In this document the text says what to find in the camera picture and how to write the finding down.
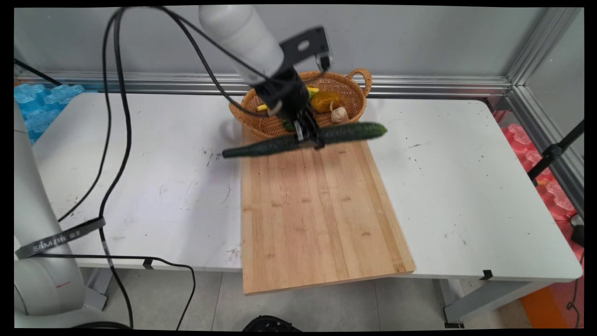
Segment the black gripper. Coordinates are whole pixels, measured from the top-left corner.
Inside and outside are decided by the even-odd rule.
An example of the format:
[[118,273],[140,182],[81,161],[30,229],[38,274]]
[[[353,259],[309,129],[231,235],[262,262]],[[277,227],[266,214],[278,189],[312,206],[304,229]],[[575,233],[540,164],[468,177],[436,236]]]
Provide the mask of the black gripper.
[[267,116],[278,116],[294,123],[298,143],[304,142],[305,146],[316,150],[325,146],[310,110],[307,87],[295,68],[280,70],[272,79],[256,84],[255,93],[267,105]]

